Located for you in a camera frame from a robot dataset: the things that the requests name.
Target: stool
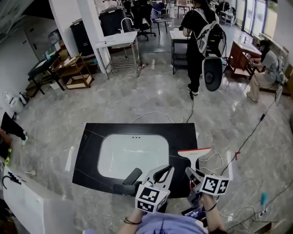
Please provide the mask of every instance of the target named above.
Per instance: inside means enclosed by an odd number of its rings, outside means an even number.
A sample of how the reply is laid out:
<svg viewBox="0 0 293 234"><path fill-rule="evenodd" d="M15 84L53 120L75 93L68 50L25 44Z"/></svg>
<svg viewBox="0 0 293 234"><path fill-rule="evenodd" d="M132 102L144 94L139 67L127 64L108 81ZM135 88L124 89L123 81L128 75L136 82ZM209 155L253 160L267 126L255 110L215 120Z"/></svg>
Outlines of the stool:
<svg viewBox="0 0 293 234"><path fill-rule="evenodd" d="M185 13L185 8L186 8L186 7L188 7L188 10L190 11L190 7L187 6L187 5L177 5L177 7L178 7L177 19L179 19L179 8L183 8L183 10L184 10L184 15L186 15L186 13Z"/></svg>
<svg viewBox="0 0 293 234"><path fill-rule="evenodd" d="M160 33L160 26L159 26L160 23L165 23L166 33L168 33L166 20L152 20L152 22L157 24L157 28L159 30L159 35L161 35L161 33Z"/></svg>

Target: black sneaker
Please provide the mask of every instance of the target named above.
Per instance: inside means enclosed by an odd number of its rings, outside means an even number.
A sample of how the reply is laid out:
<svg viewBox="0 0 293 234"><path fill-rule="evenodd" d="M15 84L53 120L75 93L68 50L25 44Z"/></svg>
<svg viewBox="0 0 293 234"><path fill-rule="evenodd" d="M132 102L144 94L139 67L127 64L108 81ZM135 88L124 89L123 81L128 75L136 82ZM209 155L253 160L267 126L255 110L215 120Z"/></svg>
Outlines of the black sneaker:
<svg viewBox="0 0 293 234"><path fill-rule="evenodd" d="M194 91L191 90L191 84L188 84L187 85L187 89L192 93L193 96L197 96L198 95L198 91L197 92L194 92Z"/></svg>

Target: black shirt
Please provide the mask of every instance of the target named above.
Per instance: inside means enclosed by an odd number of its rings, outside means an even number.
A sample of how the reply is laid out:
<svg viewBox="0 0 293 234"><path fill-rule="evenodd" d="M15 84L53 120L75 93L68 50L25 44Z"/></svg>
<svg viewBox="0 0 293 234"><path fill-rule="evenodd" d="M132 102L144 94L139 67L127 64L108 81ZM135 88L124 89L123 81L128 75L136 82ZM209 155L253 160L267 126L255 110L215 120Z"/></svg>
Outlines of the black shirt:
<svg viewBox="0 0 293 234"><path fill-rule="evenodd" d="M202 28L205 25L207 25L207 22L202 18L202 16L197 11L191 10L187 12L181 25L187 29L191 29L192 31L194 31L196 37L198 37ZM195 41L194 33L192 33L190 36L191 41Z"/></svg>

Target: sink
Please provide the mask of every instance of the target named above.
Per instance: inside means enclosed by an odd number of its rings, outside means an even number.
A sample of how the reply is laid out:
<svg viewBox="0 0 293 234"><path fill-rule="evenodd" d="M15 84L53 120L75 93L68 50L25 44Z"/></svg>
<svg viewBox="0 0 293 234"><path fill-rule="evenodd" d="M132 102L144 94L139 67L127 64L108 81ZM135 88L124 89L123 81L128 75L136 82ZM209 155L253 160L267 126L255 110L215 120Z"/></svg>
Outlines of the sink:
<svg viewBox="0 0 293 234"><path fill-rule="evenodd" d="M138 167L145 179L148 172L169 164L169 145L160 135L111 134L101 146L98 171L102 176L126 179Z"/></svg>

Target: office chair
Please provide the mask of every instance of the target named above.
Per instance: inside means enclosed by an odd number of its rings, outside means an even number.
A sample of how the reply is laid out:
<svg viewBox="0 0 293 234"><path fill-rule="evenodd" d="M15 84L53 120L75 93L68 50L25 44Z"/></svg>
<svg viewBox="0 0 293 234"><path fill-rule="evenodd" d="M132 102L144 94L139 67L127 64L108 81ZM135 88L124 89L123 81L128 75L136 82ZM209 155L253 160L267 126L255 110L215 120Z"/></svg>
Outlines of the office chair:
<svg viewBox="0 0 293 234"><path fill-rule="evenodd" d="M148 41L148 34L153 34L156 36L154 32L145 32L145 30L149 29L152 26L151 21L151 12L152 12L152 6L150 4L147 4L144 1L136 1L135 5L131 8L133 17L134 17L134 28L139 29L139 32L137 35L143 35L146 37L146 40ZM147 23L142 23L143 18L146 19Z"/></svg>

